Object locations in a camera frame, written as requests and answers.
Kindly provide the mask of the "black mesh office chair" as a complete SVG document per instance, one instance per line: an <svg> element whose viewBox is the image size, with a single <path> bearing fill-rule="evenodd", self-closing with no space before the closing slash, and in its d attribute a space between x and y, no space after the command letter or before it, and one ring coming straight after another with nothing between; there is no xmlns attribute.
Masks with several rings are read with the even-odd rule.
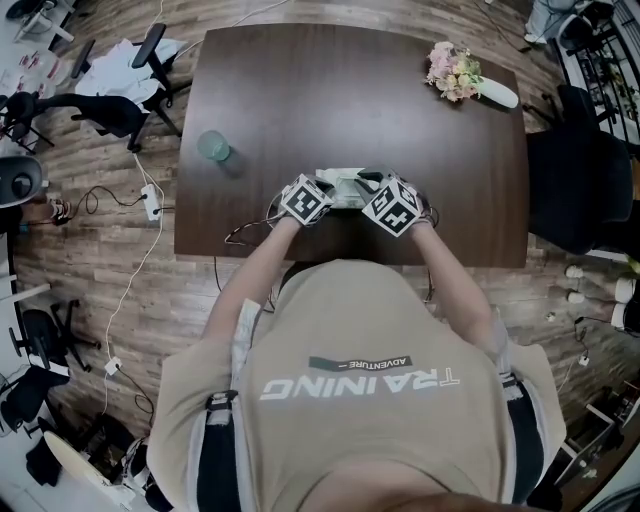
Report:
<svg viewBox="0 0 640 512"><path fill-rule="evenodd" d="M586 90L572 85L559 85L557 93L562 111L558 110L554 97L547 93L542 95L542 99L550 107L550 114L545 113L535 105L527 103L524 103L522 108L525 112L533 114L551 127L559 126L563 123L577 123L599 129L603 121L606 121L610 128L617 123L615 108L610 103L607 103L604 111L598 113L590 94Z"/></svg>

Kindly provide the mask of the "cream round board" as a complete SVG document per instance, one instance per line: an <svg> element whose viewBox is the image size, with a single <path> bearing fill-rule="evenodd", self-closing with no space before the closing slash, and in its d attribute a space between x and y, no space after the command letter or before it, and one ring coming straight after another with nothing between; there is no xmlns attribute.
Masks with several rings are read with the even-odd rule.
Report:
<svg viewBox="0 0 640 512"><path fill-rule="evenodd" d="M44 440L62 468L70 473L72 477L80 481L90 482L97 487L111 485L109 480L91 465L81 453L57 434L52 431L46 431Z"/></svg>

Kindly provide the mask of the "person's left forearm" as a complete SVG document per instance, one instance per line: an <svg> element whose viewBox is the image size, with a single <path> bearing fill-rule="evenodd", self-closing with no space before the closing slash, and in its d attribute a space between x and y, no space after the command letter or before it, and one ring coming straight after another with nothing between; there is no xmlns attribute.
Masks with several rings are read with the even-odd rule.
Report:
<svg viewBox="0 0 640 512"><path fill-rule="evenodd" d="M279 220L267 238L233 273L220 292L205 325L202 339L229 342L246 300L264 306L282 263L301 224L291 217Z"/></svg>

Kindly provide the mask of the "group of clear water bottles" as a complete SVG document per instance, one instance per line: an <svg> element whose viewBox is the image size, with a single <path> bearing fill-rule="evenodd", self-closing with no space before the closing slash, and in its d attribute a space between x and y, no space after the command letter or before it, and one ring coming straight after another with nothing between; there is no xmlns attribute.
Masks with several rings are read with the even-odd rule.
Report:
<svg viewBox="0 0 640 512"><path fill-rule="evenodd" d="M48 49L11 44L0 49L0 95L36 92L41 98L51 97L71 67L68 60Z"/></svg>

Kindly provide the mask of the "beige printed t-shirt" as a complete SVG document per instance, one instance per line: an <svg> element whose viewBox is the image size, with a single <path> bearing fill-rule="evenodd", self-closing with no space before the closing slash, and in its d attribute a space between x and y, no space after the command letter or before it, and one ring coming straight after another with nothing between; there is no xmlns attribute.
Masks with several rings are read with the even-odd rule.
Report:
<svg viewBox="0 0 640 512"><path fill-rule="evenodd" d="M259 315L164 361L147 463L179 512L503 512L565 439L540 346L493 319L477 348L387 267L306 269Z"/></svg>

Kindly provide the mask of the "person's right forearm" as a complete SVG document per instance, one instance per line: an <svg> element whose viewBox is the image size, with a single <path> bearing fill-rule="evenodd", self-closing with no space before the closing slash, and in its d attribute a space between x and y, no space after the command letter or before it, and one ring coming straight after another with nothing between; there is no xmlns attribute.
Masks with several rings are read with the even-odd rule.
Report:
<svg viewBox="0 0 640 512"><path fill-rule="evenodd" d="M451 329L477 348L492 350L493 313L484 292L429 222L414 224L410 236L429 270L439 306Z"/></svg>

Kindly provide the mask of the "white clothes pile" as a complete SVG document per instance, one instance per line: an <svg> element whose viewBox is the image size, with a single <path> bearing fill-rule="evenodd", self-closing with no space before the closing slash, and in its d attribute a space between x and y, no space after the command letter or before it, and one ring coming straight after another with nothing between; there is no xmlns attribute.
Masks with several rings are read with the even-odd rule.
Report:
<svg viewBox="0 0 640 512"><path fill-rule="evenodd" d="M137 69L132 67L141 48L141 45L135 46L128 39L123 39L106 55L91 62L88 71L77 82L75 93L89 97L123 97L132 101L142 112L148 113L143 104L163 91L165 86L152 77L149 64Z"/></svg>

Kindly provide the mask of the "white vase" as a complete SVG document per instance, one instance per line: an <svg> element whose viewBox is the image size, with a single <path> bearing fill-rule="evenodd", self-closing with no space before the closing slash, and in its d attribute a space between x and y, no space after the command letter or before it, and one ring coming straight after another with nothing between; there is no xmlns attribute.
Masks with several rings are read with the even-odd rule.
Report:
<svg viewBox="0 0 640 512"><path fill-rule="evenodd" d="M476 89L481 97L486 97L502 107L514 109L519 104L519 97L513 90L493 79L481 77Z"/></svg>

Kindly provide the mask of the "large black office chair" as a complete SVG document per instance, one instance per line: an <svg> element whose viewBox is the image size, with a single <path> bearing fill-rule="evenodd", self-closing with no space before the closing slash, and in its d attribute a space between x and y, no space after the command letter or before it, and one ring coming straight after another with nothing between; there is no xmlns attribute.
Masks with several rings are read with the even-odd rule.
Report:
<svg viewBox="0 0 640 512"><path fill-rule="evenodd" d="M563 124L526 136L529 232L575 255L604 242L612 224L629 220L631 158L615 136Z"/></svg>

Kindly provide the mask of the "black swivel chair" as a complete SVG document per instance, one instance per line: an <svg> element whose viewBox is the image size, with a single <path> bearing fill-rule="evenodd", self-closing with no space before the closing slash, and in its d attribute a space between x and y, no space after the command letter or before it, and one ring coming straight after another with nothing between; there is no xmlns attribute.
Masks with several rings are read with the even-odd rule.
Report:
<svg viewBox="0 0 640 512"><path fill-rule="evenodd" d="M78 299L69 301L64 321L59 315L61 303L51 305L49 313L40 309L21 312L19 320L24 331L23 338L18 340L13 329L9 329L17 355L26 355L32 365L60 375L68 373L66 357L71 355L82 371L91 372L92 367L82 360L78 346L100 350L101 343L82 339L73 332L73 313L79 307Z"/></svg>

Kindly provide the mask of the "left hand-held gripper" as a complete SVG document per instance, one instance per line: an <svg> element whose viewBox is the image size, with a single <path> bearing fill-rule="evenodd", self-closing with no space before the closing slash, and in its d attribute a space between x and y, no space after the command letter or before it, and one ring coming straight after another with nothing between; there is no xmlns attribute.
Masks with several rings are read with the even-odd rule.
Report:
<svg viewBox="0 0 640 512"><path fill-rule="evenodd" d="M293 217L302 226L317 223L333 205L335 186L317 175L300 174L280 195L279 212Z"/></svg>

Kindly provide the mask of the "white power strip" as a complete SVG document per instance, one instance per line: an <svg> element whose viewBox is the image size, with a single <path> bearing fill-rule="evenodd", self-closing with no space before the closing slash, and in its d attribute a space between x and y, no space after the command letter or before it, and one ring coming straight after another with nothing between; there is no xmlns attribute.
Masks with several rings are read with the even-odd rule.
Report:
<svg viewBox="0 0 640 512"><path fill-rule="evenodd" d="M141 188L140 192L148 220L159 220L162 210L158 200L157 188L153 184L147 184Z"/></svg>

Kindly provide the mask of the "white plastic block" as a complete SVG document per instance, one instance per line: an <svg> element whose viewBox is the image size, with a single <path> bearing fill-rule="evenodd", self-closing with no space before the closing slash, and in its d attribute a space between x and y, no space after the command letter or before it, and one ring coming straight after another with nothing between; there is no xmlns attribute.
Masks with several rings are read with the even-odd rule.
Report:
<svg viewBox="0 0 640 512"><path fill-rule="evenodd" d="M359 177L357 169L337 169L335 174L335 188L339 194L355 196L358 191L355 180Z"/></svg>

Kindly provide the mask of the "small black office chair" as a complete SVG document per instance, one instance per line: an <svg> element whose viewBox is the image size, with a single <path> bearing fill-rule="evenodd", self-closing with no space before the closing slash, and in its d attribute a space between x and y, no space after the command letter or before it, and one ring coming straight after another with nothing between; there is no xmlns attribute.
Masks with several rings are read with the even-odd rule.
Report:
<svg viewBox="0 0 640 512"><path fill-rule="evenodd" d="M0 95L0 135L35 154L34 147L38 141L44 141L50 147L55 144L33 127L33 120L44 112L38 105L37 92L18 91L11 96Z"/></svg>

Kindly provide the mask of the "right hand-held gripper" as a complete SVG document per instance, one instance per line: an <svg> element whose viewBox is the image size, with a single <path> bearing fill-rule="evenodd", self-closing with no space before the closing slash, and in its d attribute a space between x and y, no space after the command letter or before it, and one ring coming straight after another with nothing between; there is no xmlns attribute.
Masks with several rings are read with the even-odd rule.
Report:
<svg viewBox="0 0 640 512"><path fill-rule="evenodd" d="M380 185L373 195L371 185ZM417 191L388 166L369 166L358 172L353 186L361 198L371 198L363 214L394 237L400 237L421 217Z"/></svg>

